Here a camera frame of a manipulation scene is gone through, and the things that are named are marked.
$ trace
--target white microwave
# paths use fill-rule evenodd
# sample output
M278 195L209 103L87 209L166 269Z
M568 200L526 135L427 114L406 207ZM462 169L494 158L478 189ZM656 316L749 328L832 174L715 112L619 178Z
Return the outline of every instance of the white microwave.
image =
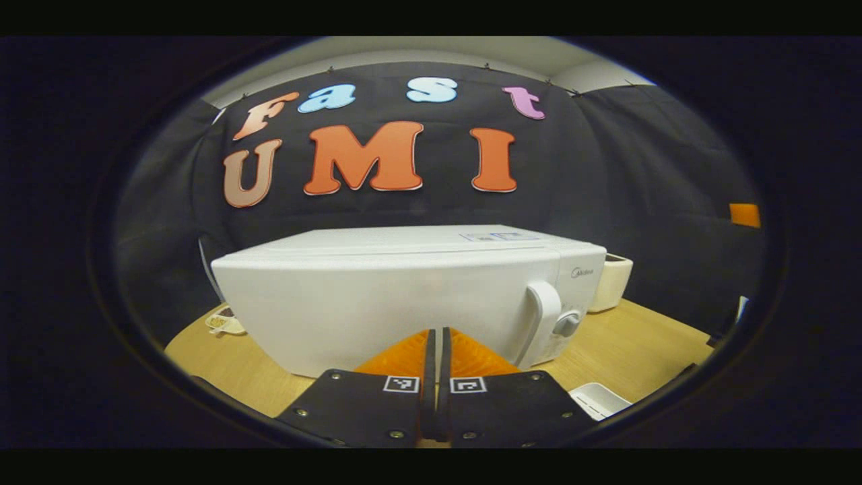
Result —
M569 343L605 254L503 225L375 227L312 230L212 269L248 335L292 374L352 370L444 326L526 370Z

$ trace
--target letter m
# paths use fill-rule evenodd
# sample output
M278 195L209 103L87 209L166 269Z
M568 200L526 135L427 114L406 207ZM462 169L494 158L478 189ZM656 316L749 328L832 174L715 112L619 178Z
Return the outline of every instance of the letter m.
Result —
M333 178L334 167L338 167L341 178L351 189L359 190L375 163L378 170L371 179L372 188L379 191L418 189L422 178L416 175L413 147L422 130L419 123L387 123L365 146L344 125L312 131L309 138L316 142L315 164L311 181L303 190L308 195L338 192L341 183Z

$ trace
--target label sticker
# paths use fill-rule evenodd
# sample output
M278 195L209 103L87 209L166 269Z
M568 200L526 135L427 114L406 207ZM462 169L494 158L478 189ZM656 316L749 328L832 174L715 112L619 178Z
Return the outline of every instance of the label sticker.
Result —
M484 379L481 377L453 377L449 379L449 391L452 394L487 393Z
M540 237L533 236L531 234L524 234L522 232L492 232L491 235L499 237L504 241L533 241L535 239L541 239Z
M386 377L386 384L384 384L383 390L387 393L415 394L419 392L419 378L389 375Z
M504 239L497 237L490 232L480 234L462 234L461 237L464 237L467 241L480 241L482 243L488 241L504 241Z

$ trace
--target microwave knob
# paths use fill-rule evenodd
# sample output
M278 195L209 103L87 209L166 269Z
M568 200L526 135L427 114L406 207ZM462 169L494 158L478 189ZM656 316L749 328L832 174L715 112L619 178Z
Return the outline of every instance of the microwave knob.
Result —
M571 337L572 334L575 333L575 330L578 329L578 325L580 323L580 312L567 313L557 320L557 324L553 327L553 334L560 335L562 337Z

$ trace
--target brown letter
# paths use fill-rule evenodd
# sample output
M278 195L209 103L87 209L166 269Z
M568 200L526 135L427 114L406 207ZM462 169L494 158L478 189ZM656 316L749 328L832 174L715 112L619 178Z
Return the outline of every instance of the brown letter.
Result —
M272 159L275 151L281 146L281 140L276 138L263 142L254 149L258 155L258 172L254 186L248 190L242 188L242 162L248 157L248 150L242 150L228 155L224 159L224 198L233 207L251 207L257 204L269 192L272 182Z
M266 103L258 104L253 107L248 111L246 124L242 125L240 132L234 135L234 141L236 142L252 133L261 131L267 125L267 122L264 121L264 117L274 118L281 112L281 109L284 108L285 102L293 101L296 98L299 98L299 93L292 92L291 94L285 94L281 98L270 99Z

